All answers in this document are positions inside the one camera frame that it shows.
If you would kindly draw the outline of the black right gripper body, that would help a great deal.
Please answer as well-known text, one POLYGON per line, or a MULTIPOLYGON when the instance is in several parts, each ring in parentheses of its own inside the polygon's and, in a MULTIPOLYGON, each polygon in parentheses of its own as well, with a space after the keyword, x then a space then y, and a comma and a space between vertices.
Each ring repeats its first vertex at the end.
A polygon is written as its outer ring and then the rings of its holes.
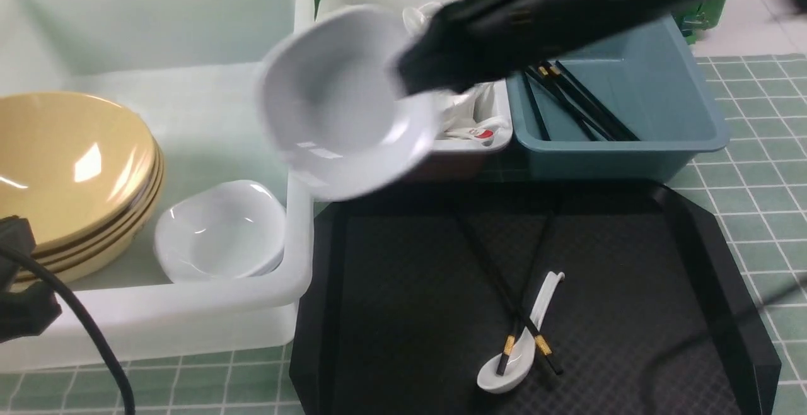
POLYGON ((595 0, 457 0, 441 7, 396 62, 404 93, 462 93, 596 40, 595 0))

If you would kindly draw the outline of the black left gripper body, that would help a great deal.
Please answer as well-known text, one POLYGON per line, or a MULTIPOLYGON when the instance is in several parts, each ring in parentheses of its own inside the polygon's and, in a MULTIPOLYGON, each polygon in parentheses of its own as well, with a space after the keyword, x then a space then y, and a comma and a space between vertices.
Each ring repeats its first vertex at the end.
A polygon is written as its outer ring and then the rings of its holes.
MULTIPOLYGON (((9 216, 1 223, 2 250, 11 249, 31 257, 37 245, 28 220, 9 216)), ((1 257, 1 343, 39 336, 62 314, 55 292, 43 282, 23 291, 11 290, 21 266, 1 257)))

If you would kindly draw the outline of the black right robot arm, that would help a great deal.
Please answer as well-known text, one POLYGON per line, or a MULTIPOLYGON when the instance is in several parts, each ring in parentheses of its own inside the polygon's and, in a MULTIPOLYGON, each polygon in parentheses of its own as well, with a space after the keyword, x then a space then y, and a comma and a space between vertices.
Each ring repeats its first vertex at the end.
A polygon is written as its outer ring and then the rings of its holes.
MULTIPOLYGON (((405 92, 462 93, 698 0, 458 0, 397 61, 405 92)), ((791 0, 800 15, 805 0, 791 0)))

